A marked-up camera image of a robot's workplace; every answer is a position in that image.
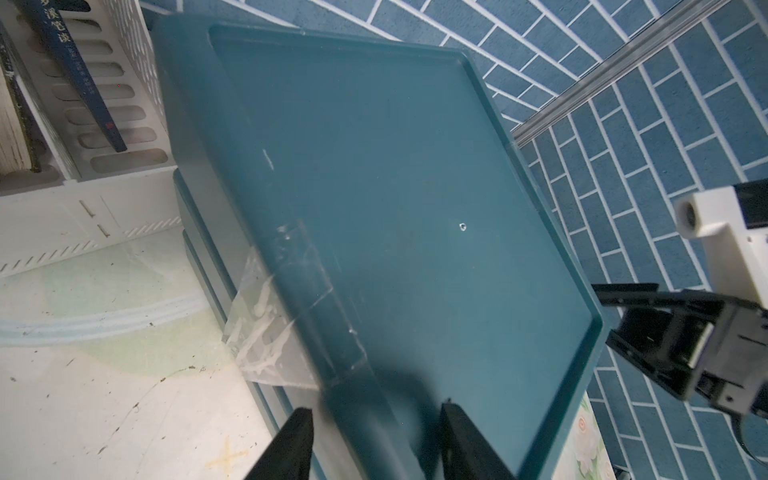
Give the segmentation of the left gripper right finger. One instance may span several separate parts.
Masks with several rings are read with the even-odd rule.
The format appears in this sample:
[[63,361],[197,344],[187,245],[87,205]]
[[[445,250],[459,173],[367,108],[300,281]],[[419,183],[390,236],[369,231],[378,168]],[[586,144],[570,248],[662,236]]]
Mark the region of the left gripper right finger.
[[445,479],[515,479],[458,404],[448,401],[441,405],[439,437]]

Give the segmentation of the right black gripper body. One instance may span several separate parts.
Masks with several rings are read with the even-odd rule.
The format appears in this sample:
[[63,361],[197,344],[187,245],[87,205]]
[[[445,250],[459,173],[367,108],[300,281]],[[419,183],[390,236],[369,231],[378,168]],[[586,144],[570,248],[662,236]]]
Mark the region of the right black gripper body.
[[596,284],[624,313],[608,346],[678,400],[694,394],[732,416],[767,415],[767,311],[733,296]]

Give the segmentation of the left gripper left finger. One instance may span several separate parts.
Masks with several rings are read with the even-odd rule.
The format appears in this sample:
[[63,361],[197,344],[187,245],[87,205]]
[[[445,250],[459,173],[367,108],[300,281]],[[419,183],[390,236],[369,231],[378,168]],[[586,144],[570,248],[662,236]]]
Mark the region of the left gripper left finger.
[[272,439],[245,480],[308,480],[313,455],[312,410],[297,408]]

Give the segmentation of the teal three-drawer cabinet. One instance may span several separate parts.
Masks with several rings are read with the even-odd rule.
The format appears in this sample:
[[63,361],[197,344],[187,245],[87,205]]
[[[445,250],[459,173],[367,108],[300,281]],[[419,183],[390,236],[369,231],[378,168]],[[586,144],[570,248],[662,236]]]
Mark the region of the teal three-drawer cabinet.
[[177,177],[255,253],[319,386],[325,475],[437,479],[441,405],[555,471],[606,337],[469,55],[191,14],[152,30]]

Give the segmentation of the clear tape piece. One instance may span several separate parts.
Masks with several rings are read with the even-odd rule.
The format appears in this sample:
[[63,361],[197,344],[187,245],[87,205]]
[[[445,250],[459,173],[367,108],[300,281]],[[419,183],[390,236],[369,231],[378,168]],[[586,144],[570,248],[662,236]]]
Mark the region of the clear tape piece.
[[367,366],[368,356],[319,249],[302,222],[252,244],[224,340],[245,378],[323,391]]

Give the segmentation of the floral table mat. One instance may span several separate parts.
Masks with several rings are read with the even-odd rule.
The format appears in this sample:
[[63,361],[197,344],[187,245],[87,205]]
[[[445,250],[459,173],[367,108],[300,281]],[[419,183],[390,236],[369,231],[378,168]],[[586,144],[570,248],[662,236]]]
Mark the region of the floral table mat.
[[2,276],[3,478],[240,479],[297,406],[312,477],[361,477],[319,391],[245,378],[195,269],[176,228]]

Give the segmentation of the white file organizer rack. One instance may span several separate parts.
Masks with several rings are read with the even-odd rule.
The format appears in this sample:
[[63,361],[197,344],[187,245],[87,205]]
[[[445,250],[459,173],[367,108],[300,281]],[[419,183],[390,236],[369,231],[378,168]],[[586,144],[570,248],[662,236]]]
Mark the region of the white file organizer rack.
[[17,6],[1,58],[32,138],[1,175],[1,273],[11,276],[176,226],[154,52],[135,1],[60,1],[63,23],[125,142],[112,148]]

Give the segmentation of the thin dark blue book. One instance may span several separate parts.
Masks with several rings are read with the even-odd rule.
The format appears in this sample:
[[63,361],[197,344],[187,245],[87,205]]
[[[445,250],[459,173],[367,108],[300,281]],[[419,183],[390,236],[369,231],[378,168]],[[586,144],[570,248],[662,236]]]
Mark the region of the thin dark blue book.
[[116,152],[126,151],[127,146],[58,8],[52,1],[16,1],[16,5],[91,113],[109,145]]

